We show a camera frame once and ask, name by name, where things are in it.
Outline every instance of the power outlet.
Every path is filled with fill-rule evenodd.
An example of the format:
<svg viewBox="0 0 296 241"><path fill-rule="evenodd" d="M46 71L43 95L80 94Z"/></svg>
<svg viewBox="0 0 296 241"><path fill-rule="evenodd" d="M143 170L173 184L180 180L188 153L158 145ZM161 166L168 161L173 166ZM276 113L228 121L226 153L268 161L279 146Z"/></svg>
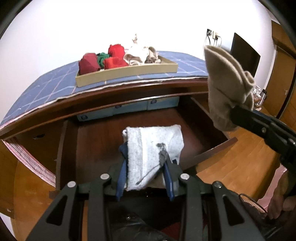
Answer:
<svg viewBox="0 0 296 241"><path fill-rule="evenodd" d="M212 30L210 30L210 29L207 29L207 36L212 36L212 33L213 33L213 31Z"/></svg>
<svg viewBox="0 0 296 241"><path fill-rule="evenodd" d="M219 36L219 34L218 34L217 32L214 32L214 31L213 31L213 39L218 39L217 36Z"/></svg>

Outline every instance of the beige sock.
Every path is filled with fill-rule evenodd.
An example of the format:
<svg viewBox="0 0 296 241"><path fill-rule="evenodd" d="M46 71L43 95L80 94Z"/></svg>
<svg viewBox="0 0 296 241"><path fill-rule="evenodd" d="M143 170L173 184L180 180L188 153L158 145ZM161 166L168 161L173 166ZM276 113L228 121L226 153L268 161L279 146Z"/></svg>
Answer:
<svg viewBox="0 0 296 241"><path fill-rule="evenodd" d="M254 78L242 69L234 57L221 48L206 46L205 61L209 73L211 119L217 129L232 131L237 126L230 121L230 110L236 105L253 110Z"/></svg>
<svg viewBox="0 0 296 241"><path fill-rule="evenodd" d="M158 52L156 52L155 48L149 47L149 55L147 56L147 59L145 63L161 63L161 60L158 58Z"/></svg>

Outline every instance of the cardboard tray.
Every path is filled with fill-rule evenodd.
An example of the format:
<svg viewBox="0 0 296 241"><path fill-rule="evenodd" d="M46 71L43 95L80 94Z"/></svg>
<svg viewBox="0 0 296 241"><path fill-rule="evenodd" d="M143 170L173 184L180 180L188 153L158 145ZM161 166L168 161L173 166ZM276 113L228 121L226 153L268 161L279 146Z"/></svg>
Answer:
<svg viewBox="0 0 296 241"><path fill-rule="evenodd" d="M100 70L89 74L76 75L76 84L78 87L90 85L107 80L141 75L141 74L160 74L160 73L176 73L178 64L164 57L158 57L160 64L144 64L133 65L114 69Z"/></svg>

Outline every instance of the blue checkered tablecloth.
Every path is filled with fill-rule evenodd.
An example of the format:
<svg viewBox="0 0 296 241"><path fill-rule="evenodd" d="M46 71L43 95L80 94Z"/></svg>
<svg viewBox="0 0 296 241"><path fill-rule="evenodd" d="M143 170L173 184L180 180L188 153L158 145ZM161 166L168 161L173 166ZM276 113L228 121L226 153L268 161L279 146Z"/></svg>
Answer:
<svg viewBox="0 0 296 241"><path fill-rule="evenodd" d="M67 98L74 94L84 93L92 89L107 87L108 85L121 84L122 82L133 82L141 80L171 80L190 79L193 77L208 77L205 61L192 55L178 52L159 51L163 56L178 64L177 73L144 74L108 80L83 87L77 87L75 77L78 73L78 61L64 65L40 76L31 84L10 108L0 126L32 111L46 103L57 99Z"/></svg>

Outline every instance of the screw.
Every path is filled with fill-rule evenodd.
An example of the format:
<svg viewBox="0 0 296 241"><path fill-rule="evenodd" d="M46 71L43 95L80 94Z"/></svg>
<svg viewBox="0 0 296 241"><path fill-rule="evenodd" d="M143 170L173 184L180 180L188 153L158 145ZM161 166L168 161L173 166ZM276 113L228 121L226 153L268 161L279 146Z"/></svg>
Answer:
<svg viewBox="0 0 296 241"><path fill-rule="evenodd" d="M109 177L110 177L110 175L108 173L104 173L101 175L102 180L107 180Z"/></svg>
<svg viewBox="0 0 296 241"><path fill-rule="evenodd" d="M180 175L180 177L181 177L181 179L183 179L183 180L188 180L190 176L189 176L187 173L182 173L182 174Z"/></svg>
<svg viewBox="0 0 296 241"><path fill-rule="evenodd" d="M221 188L222 187L222 183L220 183L218 181L215 181L214 182L214 186L217 187L217 188Z"/></svg>
<svg viewBox="0 0 296 241"><path fill-rule="evenodd" d="M70 181L70 182L68 182L67 186L70 187L70 188L73 188L73 187L76 186L76 182Z"/></svg>

